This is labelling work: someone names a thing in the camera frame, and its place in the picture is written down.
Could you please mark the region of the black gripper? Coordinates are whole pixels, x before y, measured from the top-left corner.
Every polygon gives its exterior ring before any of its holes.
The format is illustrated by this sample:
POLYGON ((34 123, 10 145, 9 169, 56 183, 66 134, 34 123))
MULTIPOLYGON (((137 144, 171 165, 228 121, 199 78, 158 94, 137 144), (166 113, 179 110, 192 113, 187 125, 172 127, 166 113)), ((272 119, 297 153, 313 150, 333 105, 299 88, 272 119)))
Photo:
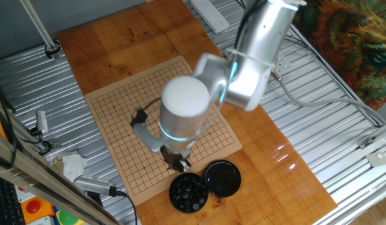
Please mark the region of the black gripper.
POLYGON ((191 148, 182 151, 174 151, 167 146, 161 147, 161 154, 167 164, 167 170, 186 173, 191 168, 191 163, 187 160, 191 155, 191 148))

